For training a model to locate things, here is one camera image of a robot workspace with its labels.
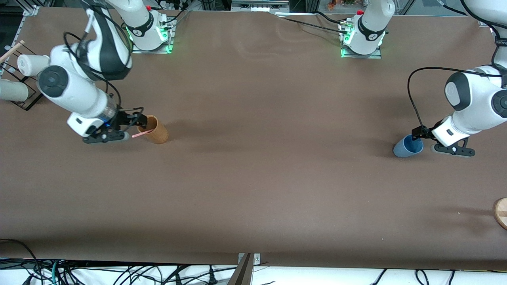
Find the blue cup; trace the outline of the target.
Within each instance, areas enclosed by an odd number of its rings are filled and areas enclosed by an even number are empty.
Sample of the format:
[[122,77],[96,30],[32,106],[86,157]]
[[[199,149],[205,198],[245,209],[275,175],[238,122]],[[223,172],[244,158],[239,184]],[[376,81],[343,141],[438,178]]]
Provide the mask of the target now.
[[423,149],[424,143],[422,139],[414,139],[412,135],[406,135],[394,146],[393,153],[396,157],[406,158],[419,154]]

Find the brown wooden cup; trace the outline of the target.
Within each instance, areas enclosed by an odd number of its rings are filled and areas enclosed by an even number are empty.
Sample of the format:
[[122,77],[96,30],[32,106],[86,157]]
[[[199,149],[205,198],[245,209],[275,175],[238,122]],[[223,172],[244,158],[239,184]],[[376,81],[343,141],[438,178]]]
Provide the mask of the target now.
[[138,135],[146,137],[153,144],[165,144],[170,140],[170,134],[159,119],[154,115],[147,115],[147,124],[145,127],[137,126]]

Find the black cup rack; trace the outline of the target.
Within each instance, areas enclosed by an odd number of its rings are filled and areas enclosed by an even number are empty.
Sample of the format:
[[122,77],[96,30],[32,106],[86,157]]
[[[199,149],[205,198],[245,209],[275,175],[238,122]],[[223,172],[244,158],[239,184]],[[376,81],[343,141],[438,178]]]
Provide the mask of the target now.
[[[5,46],[6,52],[14,46],[17,41],[14,41],[10,46]],[[17,58],[22,54],[28,55],[36,55],[29,47],[27,47],[26,43],[23,47],[20,47],[15,53],[13,53],[4,63],[0,65],[0,79],[6,79],[13,82],[21,82],[27,85],[29,90],[29,97],[22,102],[18,101],[6,101],[10,102],[22,110],[29,111],[42,97],[43,95],[36,88],[36,78],[34,76],[24,76],[18,70],[17,66]]]

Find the white smiley cup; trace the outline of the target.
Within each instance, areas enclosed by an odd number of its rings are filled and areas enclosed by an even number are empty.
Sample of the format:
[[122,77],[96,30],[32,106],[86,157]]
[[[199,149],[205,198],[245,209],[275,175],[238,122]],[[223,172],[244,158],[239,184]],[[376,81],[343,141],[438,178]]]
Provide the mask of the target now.
[[24,76],[37,76],[49,64],[50,58],[46,55],[22,54],[17,58],[18,70]]

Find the grey plain cup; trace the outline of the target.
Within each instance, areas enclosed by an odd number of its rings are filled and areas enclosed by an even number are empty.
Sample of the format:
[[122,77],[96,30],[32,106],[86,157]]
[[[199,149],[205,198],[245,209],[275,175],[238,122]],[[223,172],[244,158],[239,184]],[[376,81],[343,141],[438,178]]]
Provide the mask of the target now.
[[29,97],[27,85],[21,82],[13,82],[0,79],[0,99],[5,101],[25,101]]

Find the wooden chopstick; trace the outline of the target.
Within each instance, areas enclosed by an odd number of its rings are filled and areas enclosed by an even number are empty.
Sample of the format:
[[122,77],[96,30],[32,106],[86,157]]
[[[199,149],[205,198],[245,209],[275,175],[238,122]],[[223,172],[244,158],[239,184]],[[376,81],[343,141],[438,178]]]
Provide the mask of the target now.
[[4,63],[15,51],[20,49],[20,47],[23,47],[25,44],[24,40],[20,40],[18,43],[16,43],[14,46],[12,46],[4,55],[0,57],[0,65]]

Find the round wooden coaster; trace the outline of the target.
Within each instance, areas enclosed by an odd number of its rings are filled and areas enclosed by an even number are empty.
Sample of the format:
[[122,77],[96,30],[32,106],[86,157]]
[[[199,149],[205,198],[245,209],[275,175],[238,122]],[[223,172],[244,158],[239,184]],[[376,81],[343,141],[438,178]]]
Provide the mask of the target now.
[[493,216],[498,225],[507,231],[507,197],[500,198],[494,203]]

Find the white power strip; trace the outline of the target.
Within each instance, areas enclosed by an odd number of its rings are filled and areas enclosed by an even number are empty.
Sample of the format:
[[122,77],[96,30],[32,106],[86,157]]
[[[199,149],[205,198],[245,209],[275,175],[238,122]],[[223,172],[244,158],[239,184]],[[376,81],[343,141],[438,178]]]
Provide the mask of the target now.
[[163,10],[184,11],[189,6],[188,0],[156,0],[156,2]]

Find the dark metal pole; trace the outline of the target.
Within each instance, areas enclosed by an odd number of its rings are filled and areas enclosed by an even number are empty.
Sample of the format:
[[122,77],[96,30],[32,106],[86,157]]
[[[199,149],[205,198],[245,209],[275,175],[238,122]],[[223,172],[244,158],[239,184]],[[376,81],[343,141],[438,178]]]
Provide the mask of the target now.
[[234,270],[227,285],[251,285],[252,273],[255,265],[251,259],[252,253],[246,253]]

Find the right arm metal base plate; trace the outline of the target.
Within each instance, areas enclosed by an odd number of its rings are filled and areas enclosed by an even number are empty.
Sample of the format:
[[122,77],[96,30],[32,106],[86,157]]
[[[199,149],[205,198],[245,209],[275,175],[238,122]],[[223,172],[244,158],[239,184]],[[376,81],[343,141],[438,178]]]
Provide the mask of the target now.
[[143,37],[133,36],[129,33],[132,40],[132,53],[137,54],[171,54],[173,51],[174,38],[176,32],[176,18],[171,17],[167,20],[162,16],[162,21],[145,33]]

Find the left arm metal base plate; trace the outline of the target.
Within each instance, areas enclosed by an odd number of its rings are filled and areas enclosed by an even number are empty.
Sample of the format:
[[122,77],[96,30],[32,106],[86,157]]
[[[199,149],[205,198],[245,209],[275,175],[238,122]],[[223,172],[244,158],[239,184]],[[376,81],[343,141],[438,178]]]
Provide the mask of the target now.
[[353,22],[349,21],[351,18],[341,20],[337,27],[339,31],[344,31],[344,34],[340,35],[340,48],[341,58],[356,58],[356,59],[381,59],[381,49],[378,46],[373,53],[368,55],[358,54],[347,45],[354,34]]

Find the aluminium frame rail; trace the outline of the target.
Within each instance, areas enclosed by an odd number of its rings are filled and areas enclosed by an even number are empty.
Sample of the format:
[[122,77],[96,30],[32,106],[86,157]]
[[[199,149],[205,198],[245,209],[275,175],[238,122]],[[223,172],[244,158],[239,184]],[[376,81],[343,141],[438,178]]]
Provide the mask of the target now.
[[231,0],[230,11],[267,11],[289,13],[289,0]]

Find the silver table edge bracket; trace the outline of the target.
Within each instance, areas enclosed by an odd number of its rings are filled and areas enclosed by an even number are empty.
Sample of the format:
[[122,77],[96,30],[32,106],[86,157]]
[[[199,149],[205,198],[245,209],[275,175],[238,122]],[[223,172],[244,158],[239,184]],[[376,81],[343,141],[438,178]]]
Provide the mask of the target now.
[[[241,260],[245,255],[246,255],[246,253],[239,253],[238,254],[238,264],[241,263]],[[253,260],[253,264],[255,266],[261,265],[261,254],[260,253],[251,254],[251,259]]]

